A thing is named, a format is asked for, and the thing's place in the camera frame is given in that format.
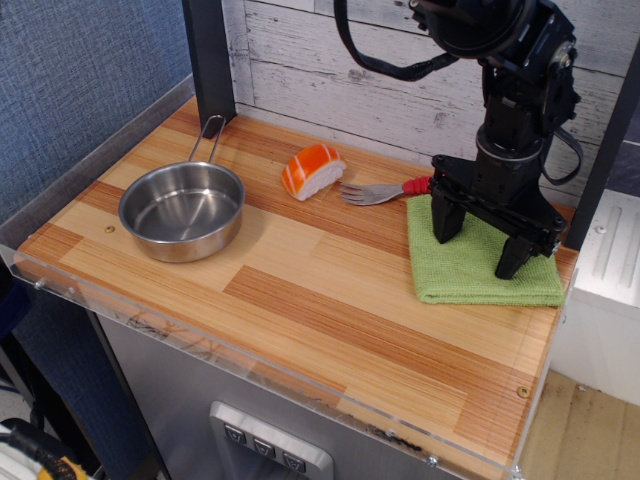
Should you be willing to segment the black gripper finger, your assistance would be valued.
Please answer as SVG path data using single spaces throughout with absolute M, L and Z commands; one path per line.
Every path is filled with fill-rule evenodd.
M 499 279 L 512 279 L 518 270 L 529 260 L 532 243 L 524 237 L 509 237 L 495 270 Z
M 462 229 L 466 210 L 447 197 L 434 193 L 431 199 L 433 232 L 440 244 L 445 244 Z

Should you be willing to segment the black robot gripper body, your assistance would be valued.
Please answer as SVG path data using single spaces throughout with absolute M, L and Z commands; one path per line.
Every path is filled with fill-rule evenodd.
M 437 155 L 432 165 L 432 195 L 447 197 L 509 237 L 528 239 L 533 256 L 557 251 L 567 221 L 540 191 L 536 155 L 507 160 L 480 154 L 474 161 Z

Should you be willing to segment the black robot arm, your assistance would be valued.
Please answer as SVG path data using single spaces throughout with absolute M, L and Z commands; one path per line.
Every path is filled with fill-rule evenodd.
M 551 1 L 413 1 L 420 27 L 450 56 L 482 67 L 485 107 L 477 154 L 432 160 L 432 223 L 446 243 L 466 214 L 507 239 L 495 275 L 511 279 L 532 257 L 552 256 L 566 220 L 540 191 L 555 138 L 580 100 L 574 89 L 574 27 Z

